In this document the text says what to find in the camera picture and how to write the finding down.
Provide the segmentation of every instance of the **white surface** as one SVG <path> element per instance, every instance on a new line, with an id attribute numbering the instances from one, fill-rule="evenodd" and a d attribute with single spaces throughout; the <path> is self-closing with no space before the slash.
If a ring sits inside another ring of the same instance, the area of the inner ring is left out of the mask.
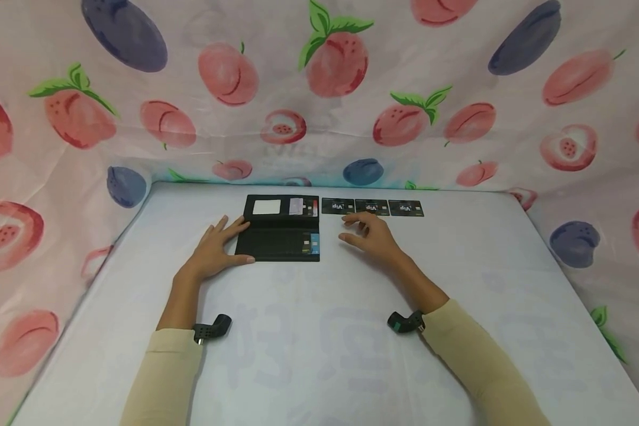
<path id="1" fill-rule="evenodd" d="M 278 215 L 281 200 L 258 200 L 253 203 L 254 215 Z"/>
<path id="2" fill-rule="evenodd" d="M 554 426 L 639 426 L 639 395 L 511 195 L 154 185 L 24 404 L 16 426 L 116 425 L 172 275 L 208 224 L 248 193 L 410 198 L 426 217 L 385 217 L 397 241 L 512 357 Z M 204 287 L 206 347 L 191 425 L 476 425 L 460 385 L 416 333 L 411 309 L 320 215 L 319 263 L 257 263 Z M 234 252 L 234 243 L 230 246 Z"/>

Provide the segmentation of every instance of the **white mattress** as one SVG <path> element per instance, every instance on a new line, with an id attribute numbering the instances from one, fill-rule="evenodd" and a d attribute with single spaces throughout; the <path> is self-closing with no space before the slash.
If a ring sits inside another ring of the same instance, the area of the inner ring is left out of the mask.
<path id="1" fill-rule="evenodd" d="M 511 195 L 191 184 L 154 185 L 14 424 L 118 424 L 173 274 L 249 193 L 420 200 L 424 218 L 385 218 L 397 241 L 507 351 L 552 424 L 639 426 L 639 394 Z M 320 215 L 319 263 L 242 266 L 203 288 L 200 322 L 233 326 L 206 347 L 191 425 L 478 424 L 417 333 L 388 328 L 412 309 L 341 229 Z"/>

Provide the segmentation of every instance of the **beige sleeve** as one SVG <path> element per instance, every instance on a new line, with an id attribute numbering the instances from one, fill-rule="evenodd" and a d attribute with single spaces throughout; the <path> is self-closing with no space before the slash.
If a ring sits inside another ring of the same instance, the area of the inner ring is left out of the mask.
<path id="1" fill-rule="evenodd" d="M 121 426 L 182 426 L 203 347 L 194 331 L 155 331 L 123 409 Z"/>
<path id="2" fill-rule="evenodd" d="M 549 426 L 502 348 L 454 301 L 424 315 L 424 339 L 480 405 L 488 426 Z"/>

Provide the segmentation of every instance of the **vip card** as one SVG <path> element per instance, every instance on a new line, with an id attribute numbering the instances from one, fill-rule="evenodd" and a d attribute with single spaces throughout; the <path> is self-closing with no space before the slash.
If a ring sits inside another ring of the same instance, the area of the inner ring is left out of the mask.
<path id="1" fill-rule="evenodd" d="M 377 216 L 390 216 L 388 212 L 388 201 L 386 200 L 355 200 L 355 207 L 358 212 L 369 211 Z"/>
<path id="2" fill-rule="evenodd" d="M 394 216 L 424 216 L 421 202 L 417 200 L 388 200 L 390 214 Z"/>
<path id="3" fill-rule="evenodd" d="M 321 212 L 325 215 L 350 215 L 355 212 L 355 200 L 350 198 L 322 198 Z"/>

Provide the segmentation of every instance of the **open wallet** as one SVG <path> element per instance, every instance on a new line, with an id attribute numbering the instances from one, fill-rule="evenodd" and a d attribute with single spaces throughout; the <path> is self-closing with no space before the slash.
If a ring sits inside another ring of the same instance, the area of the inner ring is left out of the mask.
<path id="1" fill-rule="evenodd" d="M 307 195 L 249 195 L 244 219 L 251 225 L 239 234 L 235 253 L 257 262 L 318 262 L 319 202 Z"/>

